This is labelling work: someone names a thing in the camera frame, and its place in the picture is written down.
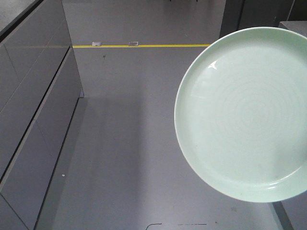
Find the yellow floor line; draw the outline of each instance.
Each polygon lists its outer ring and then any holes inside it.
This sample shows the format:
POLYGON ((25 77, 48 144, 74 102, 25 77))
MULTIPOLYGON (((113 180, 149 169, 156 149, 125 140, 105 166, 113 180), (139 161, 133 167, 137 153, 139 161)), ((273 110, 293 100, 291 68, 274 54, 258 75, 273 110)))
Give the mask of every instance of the yellow floor line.
POLYGON ((102 45, 102 46, 90 46, 90 45, 75 45, 73 48, 146 48, 146 47, 208 47, 210 44, 174 44, 174 45, 139 45, 139 46, 127 46, 127 45, 102 45))

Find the cabinet drawer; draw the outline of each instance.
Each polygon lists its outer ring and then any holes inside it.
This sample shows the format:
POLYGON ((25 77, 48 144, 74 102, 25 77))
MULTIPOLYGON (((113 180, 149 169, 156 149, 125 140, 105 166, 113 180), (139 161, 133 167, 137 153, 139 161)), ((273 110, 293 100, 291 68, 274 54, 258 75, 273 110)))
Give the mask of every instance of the cabinet drawer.
POLYGON ((0 111, 19 84, 9 55, 3 44, 0 44, 0 111))
POLYGON ((27 230, 25 225, 13 212, 8 203, 0 195, 0 229, 2 230, 27 230))
POLYGON ((69 45, 68 29, 63 21, 47 48, 0 112, 0 175, 16 150, 69 45))
POLYGON ((33 122, 1 182, 1 195, 32 230, 54 168, 47 144, 33 122))
POLYGON ((20 81, 64 19, 61 0, 45 0, 5 39, 4 45, 20 81))
POLYGON ((71 48, 35 118, 54 159, 59 154, 80 89, 80 77, 71 48))

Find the concentric ring pattern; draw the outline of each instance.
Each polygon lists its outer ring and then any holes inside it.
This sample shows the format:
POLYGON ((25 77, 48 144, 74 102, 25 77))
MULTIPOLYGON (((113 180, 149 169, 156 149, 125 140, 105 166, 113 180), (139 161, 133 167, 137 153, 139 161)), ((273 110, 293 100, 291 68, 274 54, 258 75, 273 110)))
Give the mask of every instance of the concentric ring pattern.
POLYGON ((182 80, 175 127, 192 169, 228 196, 307 190, 307 39, 258 27, 218 40, 182 80))

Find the dark gray cabinet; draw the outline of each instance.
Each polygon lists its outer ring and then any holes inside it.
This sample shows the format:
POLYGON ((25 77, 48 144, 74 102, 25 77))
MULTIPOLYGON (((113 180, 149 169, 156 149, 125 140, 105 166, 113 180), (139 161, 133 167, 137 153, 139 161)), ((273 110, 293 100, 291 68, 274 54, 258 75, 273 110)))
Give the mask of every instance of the dark gray cabinet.
POLYGON ((0 195, 0 229, 27 230, 26 226, 0 195))
POLYGON ((33 229, 54 168, 35 122, 29 127, 16 155, 0 193, 26 226, 33 229))
POLYGON ((0 43, 0 230, 33 230, 81 90, 61 0, 0 43))
POLYGON ((36 118, 54 159, 62 146, 80 88, 76 60, 70 49, 36 118))

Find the gray countertop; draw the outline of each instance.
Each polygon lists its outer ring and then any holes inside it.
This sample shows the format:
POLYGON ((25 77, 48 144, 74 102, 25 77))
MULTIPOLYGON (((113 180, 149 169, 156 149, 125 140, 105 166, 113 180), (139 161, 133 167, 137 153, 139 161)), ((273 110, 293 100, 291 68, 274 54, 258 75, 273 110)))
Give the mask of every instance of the gray countertop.
POLYGON ((1 0, 0 36, 39 0, 1 0))

